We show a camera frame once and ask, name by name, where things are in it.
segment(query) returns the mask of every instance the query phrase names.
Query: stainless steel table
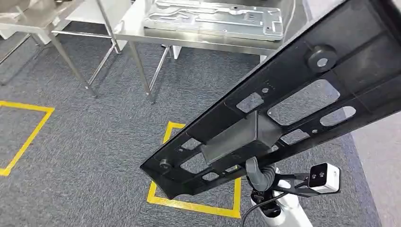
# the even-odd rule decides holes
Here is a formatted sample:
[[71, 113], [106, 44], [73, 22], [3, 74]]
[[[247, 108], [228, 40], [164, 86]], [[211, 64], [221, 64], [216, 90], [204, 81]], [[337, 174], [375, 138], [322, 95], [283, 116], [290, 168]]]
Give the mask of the stainless steel table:
[[[280, 8], [283, 14], [285, 27], [287, 27], [294, 2], [296, 3], [296, 8], [290, 27], [287, 29], [287, 38], [290, 38], [291, 35], [298, 31], [308, 21], [308, 14], [305, 10], [304, 2], [299, 0], [226, 0], [226, 3], [230, 4]], [[283, 41], [271, 42], [144, 28], [142, 25], [142, 19], [144, 18], [151, 4], [152, 0], [136, 0], [113, 31], [116, 39], [129, 41], [132, 56], [139, 68], [140, 77], [145, 87], [146, 95], [149, 96], [151, 103], [155, 102], [155, 97], [151, 94], [151, 90], [156, 81], [158, 71], [160, 70], [163, 61], [166, 58], [167, 52], [170, 51], [170, 46], [172, 45], [227, 52], [270, 55], [283, 44]], [[156, 43], [167, 46], [150, 86], [146, 80], [142, 63], [134, 42]]]
[[40, 0], [21, 12], [17, 17], [0, 17], [0, 30], [13, 30], [35, 35], [48, 36], [60, 55], [71, 68], [73, 74], [89, 90], [93, 96], [97, 93], [81, 76], [77, 68], [68, 57], [60, 41], [52, 34], [57, 25], [73, 12], [83, 0], [56, 2], [54, 0]]

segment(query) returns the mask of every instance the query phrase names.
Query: aluminum plate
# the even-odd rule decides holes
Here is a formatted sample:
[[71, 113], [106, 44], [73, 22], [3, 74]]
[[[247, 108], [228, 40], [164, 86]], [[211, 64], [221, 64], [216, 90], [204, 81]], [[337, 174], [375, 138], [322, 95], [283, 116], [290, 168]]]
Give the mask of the aluminum plate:
[[158, 0], [143, 25], [149, 28], [277, 41], [283, 38], [278, 8], [208, 3], [193, 0]]

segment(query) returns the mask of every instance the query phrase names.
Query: black plastic panel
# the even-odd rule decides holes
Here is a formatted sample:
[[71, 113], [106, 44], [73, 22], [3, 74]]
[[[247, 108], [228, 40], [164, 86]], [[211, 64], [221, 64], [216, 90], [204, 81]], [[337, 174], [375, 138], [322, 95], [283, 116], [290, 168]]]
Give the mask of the black plastic panel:
[[[289, 125], [272, 120], [284, 136], [301, 130], [309, 137], [294, 143], [279, 139], [275, 144], [279, 148], [277, 151], [258, 157], [260, 165], [278, 162], [400, 111], [399, 21], [399, 11], [391, 0], [344, 1], [248, 73], [219, 101], [152, 154], [141, 169], [170, 199], [179, 194], [195, 195], [245, 175], [241, 168], [243, 163], [237, 163], [239, 167], [230, 172], [209, 166], [197, 174], [180, 165], [200, 153], [202, 145], [207, 145], [213, 137], [253, 111], [270, 119], [269, 109], [319, 79], [327, 80], [340, 97]], [[308, 59], [317, 50], [334, 51], [334, 54], [327, 54], [332, 57], [328, 59], [329, 63], [335, 61], [333, 68], [320, 72], [308, 65]], [[257, 93], [263, 103], [247, 113], [238, 109], [237, 104], [252, 93]], [[353, 116], [333, 126], [320, 123], [322, 117], [346, 106], [355, 109]], [[182, 145], [191, 138], [202, 144], [192, 150], [184, 149]], [[163, 168], [162, 160], [171, 167]], [[208, 173], [216, 173], [218, 177], [211, 181], [203, 179]]]

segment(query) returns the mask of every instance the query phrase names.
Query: oval cutout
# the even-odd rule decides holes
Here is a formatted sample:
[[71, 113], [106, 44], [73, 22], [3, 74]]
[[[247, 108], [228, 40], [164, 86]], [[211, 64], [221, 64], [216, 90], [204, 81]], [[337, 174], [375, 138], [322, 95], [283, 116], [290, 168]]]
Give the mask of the oval cutout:
[[326, 127], [334, 126], [354, 116], [356, 112], [357, 110], [354, 107], [345, 106], [322, 117], [320, 124]]

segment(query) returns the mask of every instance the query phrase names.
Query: gray carpet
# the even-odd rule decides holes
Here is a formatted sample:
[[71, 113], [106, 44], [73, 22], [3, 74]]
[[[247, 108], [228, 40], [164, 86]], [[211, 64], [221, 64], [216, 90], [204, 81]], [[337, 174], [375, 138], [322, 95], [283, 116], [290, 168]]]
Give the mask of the gray carpet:
[[[103, 39], [60, 35], [60, 40], [87, 78], [109, 48]], [[150, 76], [163, 48], [154, 44], [138, 48]], [[35, 50], [29, 40], [7, 59], [8, 68], [0, 67], [0, 79], [6, 81], [0, 100], [50, 106], [55, 111], [11, 174], [0, 177], [0, 227], [239, 226], [240, 219], [147, 203], [150, 179], [139, 165], [160, 145], [168, 121], [189, 123], [252, 69], [258, 56], [183, 48], [178, 60], [162, 67], [155, 87], [157, 103], [150, 105], [128, 49], [118, 56], [113, 53], [94, 82], [98, 99], [82, 88], [55, 48], [32, 58]], [[0, 108], [0, 164], [17, 152], [41, 116]], [[301, 199], [314, 226], [381, 226], [349, 135], [278, 167], [284, 173], [299, 172], [326, 161], [342, 169], [343, 188], [341, 194]], [[242, 180], [241, 214], [251, 206], [250, 190]], [[232, 196], [230, 182], [178, 199], [231, 208]], [[247, 226], [264, 224], [254, 213]]]

